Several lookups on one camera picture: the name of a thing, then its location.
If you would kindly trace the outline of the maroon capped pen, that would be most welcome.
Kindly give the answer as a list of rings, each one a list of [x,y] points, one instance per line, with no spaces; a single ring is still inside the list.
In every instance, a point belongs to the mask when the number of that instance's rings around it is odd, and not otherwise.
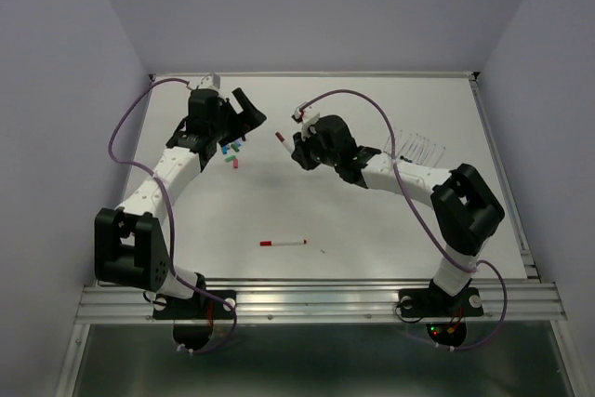
[[[280,132],[276,132],[275,137],[281,142],[281,144],[289,153],[294,151],[293,143],[286,139]]]

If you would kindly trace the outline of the pink capped pen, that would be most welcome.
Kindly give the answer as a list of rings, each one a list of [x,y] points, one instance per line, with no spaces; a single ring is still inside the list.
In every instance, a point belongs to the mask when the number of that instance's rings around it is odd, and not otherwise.
[[[384,152],[388,155],[392,155],[393,152],[397,153],[398,152],[398,143],[401,139],[402,133],[396,133],[393,137],[392,136],[388,136],[385,147],[384,147]]]

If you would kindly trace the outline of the red capped pen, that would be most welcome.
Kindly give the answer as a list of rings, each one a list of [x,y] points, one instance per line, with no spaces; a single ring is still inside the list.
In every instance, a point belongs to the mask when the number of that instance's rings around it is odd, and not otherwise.
[[[261,247],[275,247],[275,246],[301,246],[308,243],[307,239],[300,239],[294,241],[279,241],[279,240],[265,240],[260,241],[259,246]]]

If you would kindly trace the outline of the dark green pen body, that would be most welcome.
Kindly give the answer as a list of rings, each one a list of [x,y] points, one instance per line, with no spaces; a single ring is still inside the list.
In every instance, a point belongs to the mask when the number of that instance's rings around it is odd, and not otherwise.
[[[426,145],[427,145],[427,139],[425,137],[420,137],[419,141],[418,141],[417,149],[415,152],[415,158],[414,158],[414,161],[416,163],[419,163],[422,160]]]

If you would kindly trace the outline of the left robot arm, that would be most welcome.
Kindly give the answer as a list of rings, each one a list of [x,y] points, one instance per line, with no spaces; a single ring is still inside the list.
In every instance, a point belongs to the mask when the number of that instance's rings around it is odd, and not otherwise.
[[[206,308],[210,293],[203,275],[174,262],[173,205],[205,170],[218,148],[234,143],[261,126],[266,116],[241,88],[223,98],[213,86],[196,87],[188,111],[165,144],[153,168],[132,161],[146,178],[115,208],[103,208],[94,222],[94,270],[97,279],[172,297],[185,316]]]

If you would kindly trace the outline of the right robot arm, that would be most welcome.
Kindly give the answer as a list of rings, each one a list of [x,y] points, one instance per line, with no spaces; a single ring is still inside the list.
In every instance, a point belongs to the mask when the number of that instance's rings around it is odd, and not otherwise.
[[[486,241],[505,217],[478,170],[468,164],[448,170],[393,159],[377,148],[357,144],[336,115],[316,119],[306,135],[298,131],[292,140],[291,158],[305,170],[327,165],[349,184],[392,192],[433,210],[445,246],[428,303],[438,313],[456,308]]]

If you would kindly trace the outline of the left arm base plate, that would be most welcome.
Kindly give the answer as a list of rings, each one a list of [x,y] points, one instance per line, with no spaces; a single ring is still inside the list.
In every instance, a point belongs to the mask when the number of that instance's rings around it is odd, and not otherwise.
[[[178,352],[206,354],[222,349],[231,339],[236,320],[229,309],[235,306],[235,290],[212,291],[216,300],[198,296],[181,299],[158,295],[152,301],[152,318],[172,324]]]

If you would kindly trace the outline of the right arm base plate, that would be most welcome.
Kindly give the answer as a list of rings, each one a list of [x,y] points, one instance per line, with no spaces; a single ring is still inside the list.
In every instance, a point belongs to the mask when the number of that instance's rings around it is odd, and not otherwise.
[[[398,293],[393,312],[402,323],[424,323],[428,341],[450,351],[462,348],[468,333],[466,320],[484,316],[475,287],[466,287],[454,297],[430,287],[408,288]]]

